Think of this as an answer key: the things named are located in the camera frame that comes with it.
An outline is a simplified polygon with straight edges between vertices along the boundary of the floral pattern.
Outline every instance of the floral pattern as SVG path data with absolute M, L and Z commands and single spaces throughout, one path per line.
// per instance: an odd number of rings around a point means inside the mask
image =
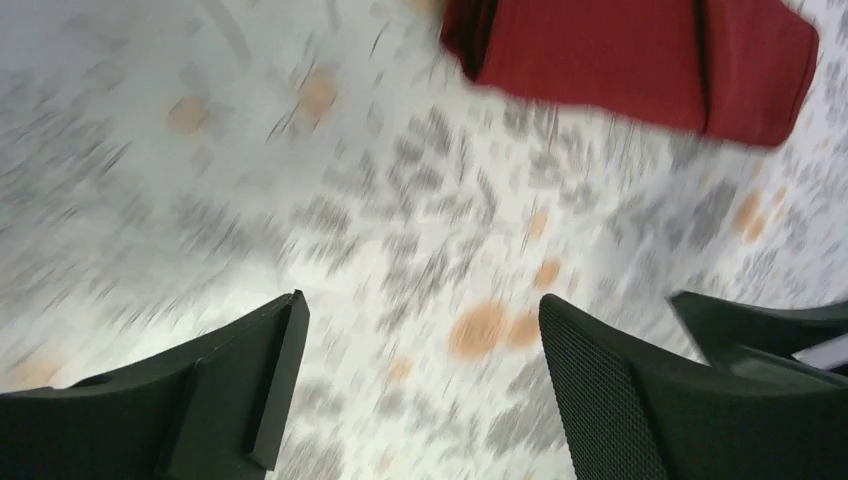
M 574 478 L 543 294 L 693 359 L 675 290 L 848 296 L 848 2 L 789 3 L 822 46 L 774 151 L 475 89 L 436 42 L 442 0 L 4 5 L 0 388 L 298 288 L 272 478 Z

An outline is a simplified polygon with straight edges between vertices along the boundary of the black object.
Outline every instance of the black object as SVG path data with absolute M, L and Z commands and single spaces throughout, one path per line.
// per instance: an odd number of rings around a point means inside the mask
M 726 371 L 738 370 L 752 354 L 795 363 L 793 353 L 848 333 L 848 302 L 774 310 L 692 292 L 677 293 L 669 301 L 707 362 Z M 835 371 L 848 373 L 845 367 Z
M 539 320 L 579 480 L 848 478 L 848 386 L 701 365 L 553 295 Z
M 70 388 L 0 395 L 0 478 L 264 479 L 276 464 L 308 323 L 295 291 Z

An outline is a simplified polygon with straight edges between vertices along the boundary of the dark red towel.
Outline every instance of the dark red towel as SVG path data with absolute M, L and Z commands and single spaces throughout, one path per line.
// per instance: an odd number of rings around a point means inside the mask
M 516 97 L 777 146 L 819 39 L 781 0 L 449 0 L 441 41 Z

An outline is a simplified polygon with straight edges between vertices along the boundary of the red fabric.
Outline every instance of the red fabric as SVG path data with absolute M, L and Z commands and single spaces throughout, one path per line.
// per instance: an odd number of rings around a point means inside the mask
M 449 0 L 441 41 L 477 85 L 777 146 L 819 40 L 781 0 Z

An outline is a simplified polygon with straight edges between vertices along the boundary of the floral tablecloth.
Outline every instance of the floral tablecloth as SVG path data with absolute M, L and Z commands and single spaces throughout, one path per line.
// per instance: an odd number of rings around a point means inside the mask
M 766 152 L 475 90 L 435 0 L 6 1 L 0 388 L 68 385 L 299 288 L 273 478 L 573 478 L 543 293 L 697 358 L 675 290 L 848 291 L 848 1 L 793 6 L 821 58 Z

